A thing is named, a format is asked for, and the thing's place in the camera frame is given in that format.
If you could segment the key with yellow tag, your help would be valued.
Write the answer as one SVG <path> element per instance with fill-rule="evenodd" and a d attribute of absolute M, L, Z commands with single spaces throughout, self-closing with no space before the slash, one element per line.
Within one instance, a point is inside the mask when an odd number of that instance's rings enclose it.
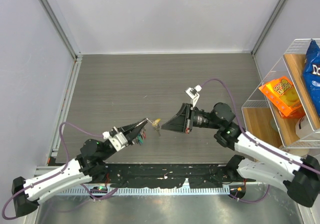
<path fill-rule="evenodd" d="M 158 119 L 156 119 L 156 120 L 151 122 L 151 125 L 152 125 L 154 131 L 158 134 L 159 137 L 161 136 L 161 133 L 160 133 L 160 130 L 161 130 L 160 121 L 161 121 L 161 119 L 158 118 Z"/>

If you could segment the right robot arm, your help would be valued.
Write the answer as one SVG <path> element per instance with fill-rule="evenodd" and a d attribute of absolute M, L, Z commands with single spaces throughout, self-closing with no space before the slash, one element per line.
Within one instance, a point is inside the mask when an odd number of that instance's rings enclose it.
<path fill-rule="evenodd" d="M 215 140 L 223 147 L 257 160 L 236 155 L 226 169 L 232 181 L 240 178 L 264 182 L 284 192 L 296 203 L 311 208 L 320 194 L 320 163 L 311 156 L 301 157 L 282 151 L 244 130 L 234 122 L 229 105 L 219 102 L 211 112 L 183 103 L 162 130 L 188 134 L 193 128 L 216 129 Z"/>

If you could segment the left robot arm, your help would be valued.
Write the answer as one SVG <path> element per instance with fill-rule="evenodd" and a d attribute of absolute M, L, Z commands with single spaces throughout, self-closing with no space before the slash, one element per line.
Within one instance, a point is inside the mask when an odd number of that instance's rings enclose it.
<path fill-rule="evenodd" d="M 143 138 L 146 118 L 125 126 L 113 127 L 101 135 L 92 135 L 86 140 L 75 158 L 43 175 L 25 179 L 22 176 L 12 181 L 12 200 L 15 216 L 26 216 L 54 195 L 77 185 L 90 182 L 101 183 L 107 177 L 105 161 L 129 145 Z"/>

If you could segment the keyring with tagged keys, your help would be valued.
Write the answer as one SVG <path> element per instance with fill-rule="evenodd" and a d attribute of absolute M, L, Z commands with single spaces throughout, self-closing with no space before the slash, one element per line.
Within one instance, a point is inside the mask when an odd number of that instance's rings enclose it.
<path fill-rule="evenodd" d="M 144 140 L 146 139 L 146 128 L 145 126 L 147 124 L 151 124 L 152 126 L 155 125 L 155 121 L 151 120 L 149 118 L 144 118 L 140 120 L 137 124 L 134 124 L 133 126 L 133 139 L 132 144 L 133 145 L 142 145 L 144 143 Z"/>

